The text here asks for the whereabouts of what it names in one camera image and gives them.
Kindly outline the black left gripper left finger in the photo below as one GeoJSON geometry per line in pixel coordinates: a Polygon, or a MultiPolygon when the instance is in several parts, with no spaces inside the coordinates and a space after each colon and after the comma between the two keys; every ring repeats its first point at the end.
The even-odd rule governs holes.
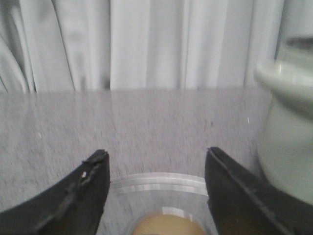
{"type": "Polygon", "coordinates": [[[110,188],[110,160],[97,150],[52,187],[1,212],[2,235],[94,235],[110,188]]]}

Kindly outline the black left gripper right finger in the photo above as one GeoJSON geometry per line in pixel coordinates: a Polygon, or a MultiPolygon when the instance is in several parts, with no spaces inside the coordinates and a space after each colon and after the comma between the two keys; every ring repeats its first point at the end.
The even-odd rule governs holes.
{"type": "Polygon", "coordinates": [[[218,147],[207,150],[208,207],[220,235],[311,235],[313,207],[259,179],[218,147]]]}

